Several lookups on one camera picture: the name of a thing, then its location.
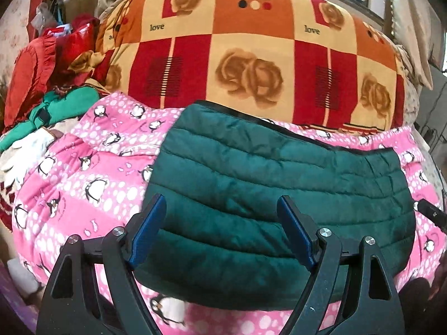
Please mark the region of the red shiny clothes pile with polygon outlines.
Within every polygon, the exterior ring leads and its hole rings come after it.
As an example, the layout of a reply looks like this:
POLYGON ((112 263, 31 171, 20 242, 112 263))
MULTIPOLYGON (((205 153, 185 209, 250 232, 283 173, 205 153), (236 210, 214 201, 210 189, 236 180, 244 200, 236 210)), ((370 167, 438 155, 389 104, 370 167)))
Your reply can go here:
POLYGON ((53 88, 80 86, 104 60, 95 51, 99 19, 83 14, 74 19, 66 35, 49 27, 18 53, 1 103, 1 129, 23 122, 53 88))

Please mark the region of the white cream cloth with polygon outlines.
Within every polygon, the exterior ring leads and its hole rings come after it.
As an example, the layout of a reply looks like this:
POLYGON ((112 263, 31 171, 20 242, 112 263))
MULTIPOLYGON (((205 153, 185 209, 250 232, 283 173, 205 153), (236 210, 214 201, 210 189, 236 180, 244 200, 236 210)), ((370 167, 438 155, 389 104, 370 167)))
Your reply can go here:
POLYGON ((16 141, 1 153, 1 183, 16 190, 22 186, 26 174, 45 157, 49 147, 69 132, 80 118, 70 118, 49 128, 39 128, 16 141))

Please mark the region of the green quilted puffer jacket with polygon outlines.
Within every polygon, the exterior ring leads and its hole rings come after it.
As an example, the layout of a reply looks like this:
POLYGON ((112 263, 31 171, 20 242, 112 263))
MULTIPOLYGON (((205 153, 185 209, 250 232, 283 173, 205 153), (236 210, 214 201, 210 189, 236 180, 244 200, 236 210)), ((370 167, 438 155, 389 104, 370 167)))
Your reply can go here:
POLYGON ((141 285, 208 307, 289 310, 309 273, 277 216, 282 196, 341 238, 374 237, 391 274, 412 252, 413 200, 392 148, 350 149, 199 101, 168 129, 146 200, 167 215, 141 285))

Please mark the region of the green knit garment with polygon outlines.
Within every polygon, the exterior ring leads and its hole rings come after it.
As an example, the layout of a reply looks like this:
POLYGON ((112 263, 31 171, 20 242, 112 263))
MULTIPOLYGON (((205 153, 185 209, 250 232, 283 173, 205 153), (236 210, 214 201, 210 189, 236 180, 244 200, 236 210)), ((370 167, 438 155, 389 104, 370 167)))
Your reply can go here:
POLYGON ((42 103, 33 108, 23 122, 14 124, 1 137, 1 152, 37 129, 49 128, 65 119, 83 116, 99 98, 98 91, 89 86, 76 88, 64 97, 55 91, 46 93, 42 103))

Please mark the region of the orange red rose blanket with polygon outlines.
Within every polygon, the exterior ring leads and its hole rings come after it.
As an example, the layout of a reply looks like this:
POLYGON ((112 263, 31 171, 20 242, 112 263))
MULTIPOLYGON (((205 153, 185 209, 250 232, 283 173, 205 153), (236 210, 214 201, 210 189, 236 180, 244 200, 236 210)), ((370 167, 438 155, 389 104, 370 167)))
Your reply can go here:
POLYGON ((404 121, 396 48, 328 0, 119 0, 101 17, 96 50, 107 89, 149 107, 208 100, 359 133, 404 121))

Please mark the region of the beige curtain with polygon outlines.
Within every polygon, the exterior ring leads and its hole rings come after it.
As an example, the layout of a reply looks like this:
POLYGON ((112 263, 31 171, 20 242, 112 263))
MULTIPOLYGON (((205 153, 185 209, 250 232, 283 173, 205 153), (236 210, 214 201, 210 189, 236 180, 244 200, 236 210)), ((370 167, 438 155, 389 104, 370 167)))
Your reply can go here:
POLYGON ((428 0, 392 0, 393 36, 405 48, 417 85, 433 89, 430 70, 431 11, 428 0))

